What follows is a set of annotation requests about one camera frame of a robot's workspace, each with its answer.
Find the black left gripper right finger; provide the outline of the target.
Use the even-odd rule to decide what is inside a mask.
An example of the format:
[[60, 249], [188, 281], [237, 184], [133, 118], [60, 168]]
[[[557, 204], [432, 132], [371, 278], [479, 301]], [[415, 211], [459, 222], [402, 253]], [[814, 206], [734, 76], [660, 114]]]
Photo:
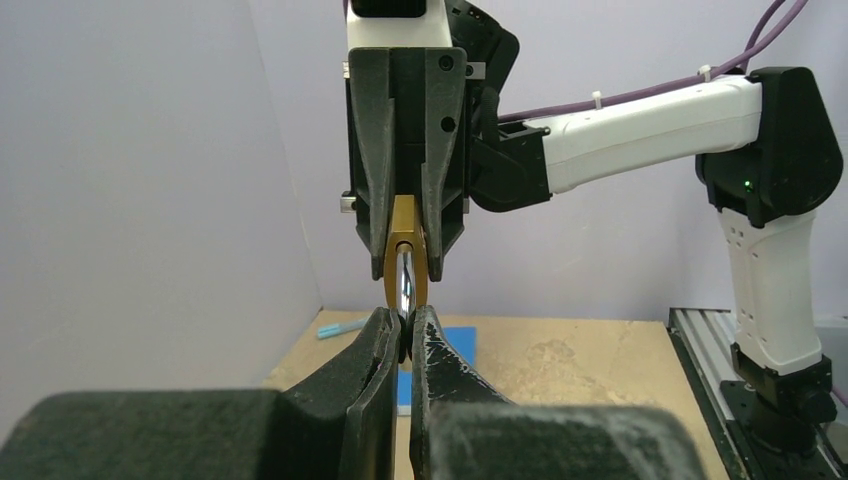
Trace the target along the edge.
[[417, 479], [704, 479], [695, 442], [671, 413], [613, 405], [518, 405], [475, 368], [433, 371], [435, 309], [409, 321], [409, 458]]

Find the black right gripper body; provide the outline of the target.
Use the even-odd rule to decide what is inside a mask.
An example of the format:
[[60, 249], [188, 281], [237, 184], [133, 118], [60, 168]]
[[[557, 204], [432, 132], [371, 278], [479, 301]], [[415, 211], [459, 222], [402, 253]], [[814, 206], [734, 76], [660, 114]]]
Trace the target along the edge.
[[[425, 160], [425, 138], [424, 138], [424, 57], [427, 48], [388, 48], [391, 55], [391, 94], [395, 100], [395, 186], [393, 202], [390, 215], [397, 195], [413, 195], [418, 203], [423, 224], [422, 202], [421, 202], [421, 165]], [[465, 67], [465, 96], [464, 112], [461, 119], [461, 131], [459, 147], [456, 153], [463, 154], [463, 226], [466, 214], [465, 205], [469, 197], [469, 151], [471, 145], [471, 118], [473, 95], [476, 88], [486, 77], [486, 65], [481, 61], [468, 58]], [[347, 128], [350, 158], [350, 187], [355, 198], [356, 232], [357, 232], [357, 194], [355, 193], [354, 181], [358, 176], [357, 171], [361, 168], [358, 161], [355, 133], [353, 132], [352, 120], [350, 118], [349, 90], [348, 90], [349, 66], [347, 58], [346, 77], [346, 102], [347, 102]]]

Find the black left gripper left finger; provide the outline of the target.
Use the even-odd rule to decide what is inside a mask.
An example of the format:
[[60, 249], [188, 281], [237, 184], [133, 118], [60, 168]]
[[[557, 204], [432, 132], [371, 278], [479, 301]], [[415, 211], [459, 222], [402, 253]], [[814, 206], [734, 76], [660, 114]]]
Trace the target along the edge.
[[390, 479], [401, 326], [377, 308], [286, 389], [49, 396], [1, 449], [5, 479]]

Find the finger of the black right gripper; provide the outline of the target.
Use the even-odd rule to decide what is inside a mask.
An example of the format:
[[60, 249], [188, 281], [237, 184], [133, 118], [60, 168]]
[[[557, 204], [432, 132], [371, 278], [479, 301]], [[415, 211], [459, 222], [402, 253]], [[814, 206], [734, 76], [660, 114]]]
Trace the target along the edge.
[[368, 247], [371, 275], [384, 275], [389, 213], [395, 186], [395, 100], [388, 48], [349, 52], [350, 118], [361, 168], [354, 181], [357, 233]]
[[463, 154], [459, 147], [464, 112], [463, 49], [427, 48], [424, 57], [425, 160], [421, 165], [421, 202], [429, 278], [443, 278], [445, 256], [463, 226]]

